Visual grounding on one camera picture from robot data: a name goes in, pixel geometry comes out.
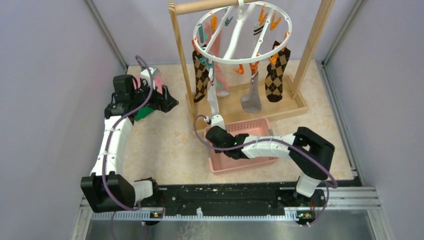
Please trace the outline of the grey sock striped cuff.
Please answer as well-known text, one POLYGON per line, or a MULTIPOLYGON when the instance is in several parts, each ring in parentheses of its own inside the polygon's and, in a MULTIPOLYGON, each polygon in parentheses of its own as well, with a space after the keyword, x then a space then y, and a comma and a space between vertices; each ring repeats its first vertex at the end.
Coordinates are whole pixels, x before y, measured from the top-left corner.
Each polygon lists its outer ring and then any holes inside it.
POLYGON ((249 114, 256 114, 262 110, 262 103, 259 95, 258 83, 259 72, 258 62, 249 64, 251 77, 249 82, 249 91, 240 98, 242 109, 249 114))

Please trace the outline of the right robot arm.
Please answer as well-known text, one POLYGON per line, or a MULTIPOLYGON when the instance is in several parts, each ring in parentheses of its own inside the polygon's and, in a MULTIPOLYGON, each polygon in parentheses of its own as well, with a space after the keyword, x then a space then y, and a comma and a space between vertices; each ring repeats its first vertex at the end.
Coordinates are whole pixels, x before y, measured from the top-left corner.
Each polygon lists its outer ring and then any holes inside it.
POLYGON ((205 138, 215 152, 235 160, 259 157, 293 160, 301 170, 293 192, 293 200, 299 206, 307 206, 317 186, 330 177, 335 146, 304 126, 295 133, 279 136, 231 135, 222 127, 213 126, 205 138))

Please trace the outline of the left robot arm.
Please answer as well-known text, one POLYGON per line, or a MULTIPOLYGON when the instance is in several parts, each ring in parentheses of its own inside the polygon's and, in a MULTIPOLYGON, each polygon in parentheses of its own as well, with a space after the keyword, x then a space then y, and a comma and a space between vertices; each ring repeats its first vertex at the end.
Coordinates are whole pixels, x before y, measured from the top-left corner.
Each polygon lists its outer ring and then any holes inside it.
POLYGON ((149 177, 130 183, 123 175, 128 138, 140 106, 169 112, 179 104, 166 85, 155 77, 115 76, 114 92, 104 109, 104 132, 95 166, 81 178, 80 187, 95 213, 135 211, 143 201, 154 207, 160 202, 158 184, 149 177))

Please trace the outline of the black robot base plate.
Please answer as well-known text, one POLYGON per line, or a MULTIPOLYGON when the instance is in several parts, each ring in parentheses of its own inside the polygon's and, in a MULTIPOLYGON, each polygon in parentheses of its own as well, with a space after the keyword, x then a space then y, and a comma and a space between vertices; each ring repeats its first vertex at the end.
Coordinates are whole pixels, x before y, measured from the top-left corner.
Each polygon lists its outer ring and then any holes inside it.
POLYGON ((311 224, 326 206, 326 194, 295 192, 293 182, 157 185, 141 201, 153 220, 288 220, 311 224))

